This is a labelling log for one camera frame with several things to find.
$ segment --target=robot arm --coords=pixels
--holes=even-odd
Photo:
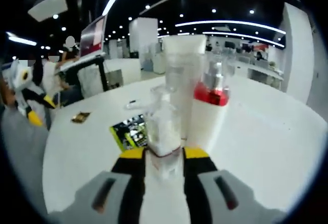
[[[22,115],[26,116],[32,124],[42,126],[42,121],[26,101],[28,99],[35,100],[48,108],[55,108],[55,104],[40,87],[33,83],[31,67],[25,66],[17,59],[12,63],[10,71],[11,74],[8,84],[9,87],[15,92],[18,110]]]

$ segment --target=white cylinder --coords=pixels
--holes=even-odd
[[[218,140],[228,106],[229,103],[217,106],[193,99],[186,146],[209,153]]]

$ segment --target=small brown packet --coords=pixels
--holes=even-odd
[[[80,123],[80,124],[84,123],[90,114],[91,114],[90,112],[89,113],[80,112],[77,115],[74,115],[73,118],[71,119],[71,121],[73,123]]]

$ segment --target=white round table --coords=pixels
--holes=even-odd
[[[130,84],[58,111],[44,155],[48,213],[66,209],[78,189],[111,170],[121,151],[109,127],[140,114],[124,105],[148,103],[150,89],[164,82],[159,77]],[[264,208],[287,212],[317,172],[327,123],[301,102],[253,80],[235,76],[230,87],[230,107],[209,155],[218,169],[250,188]],[[79,112],[91,114],[83,124],[72,123]]]

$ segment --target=ceiling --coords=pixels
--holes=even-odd
[[[109,11],[106,26],[106,35],[111,38],[128,36],[129,17],[133,19],[140,16],[146,5],[153,5],[161,0],[116,0]],[[47,19],[38,23],[27,11],[33,6],[34,0],[10,0],[3,6],[4,23],[1,30],[2,47],[0,53],[10,60],[12,56],[25,57],[27,53],[46,55],[47,51],[40,46],[50,46],[53,50],[61,50],[67,36],[72,35],[79,39],[81,30],[100,16],[108,0],[67,0],[68,11],[61,13],[58,19]],[[191,32],[194,26],[176,28],[175,24],[201,20],[229,19],[245,22],[254,22],[278,28],[282,20],[283,3],[292,3],[301,7],[296,0],[169,0],[155,8],[147,10],[143,17],[154,17],[163,20],[161,28],[166,27],[170,34],[176,34],[179,30]],[[236,28],[236,32],[254,35],[272,40],[275,32],[243,25],[229,25]],[[213,25],[197,25],[195,32],[212,31]],[[19,37],[37,42],[37,46],[25,46],[6,40],[5,32],[12,32]]]

